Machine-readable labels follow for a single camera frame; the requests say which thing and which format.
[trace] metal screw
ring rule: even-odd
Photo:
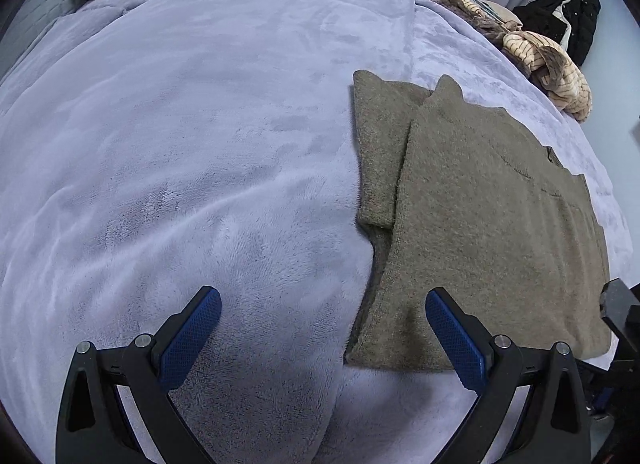
[[[149,336],[148,334],[141,334],[136,338],[135,343],[136,347],[140,347],[141,349],[143,349],[148,346],[149,343],[151,343],[151,336]]]
[[[89,352],[90,348],[91,348],[91,343],[89,343],[88,341],[81,341],[76,347],[76,352],[78,354],[86,354],[87,352]]]
[[[508,349],[511,346],[511,340],[504,334],[498,334],[494,338],[494,343],[501,349]]]
[[[560,343],[556,344],[556,350],[560,352],[563,356],[566,356],[567,354],[569,354],[569,352],[571,352],[571,347],[567,345],[564,341],[561,341]]]

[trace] plush blanket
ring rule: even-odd
[[[0,400],[45,464],[76,344],[155,332],[201,285],[222,320],[172,397],[217,462],[442,446],[468,408],[455,376],[342,364],[372,257],[354,222],[357,69],[428,88],[448,72],[505,106],[585,173],[620,275],[628,231],[582,131],[427,3],[96,0],[33,45],[0,86]]]

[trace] gray headboard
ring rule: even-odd
[[[0,40],[0,79],[46,27],[83,3],[83,0],[25,0]]]

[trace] pile of clothes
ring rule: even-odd
[[[565,48],[527,30],[507,8],[481,0],[431,0],[468,22],[501,50],[556,108],[584,121],[591,112],[591,89]]]

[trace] striped fabric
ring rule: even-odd
[[[591,89],[586,78],[560,45],[537,33],[518,31],[505,35],[504,50],[527,76],[536,76],[559,109],[584,121],[591,112]]]
[[[492,16],[489,16],[486,11],[484,11],[478,4],[476,4],[472,0],[460,0],[460,1],[464,4],[464,7],[469,13],[472,13],[473,15],[478,15],[483,19],[494,18]]]

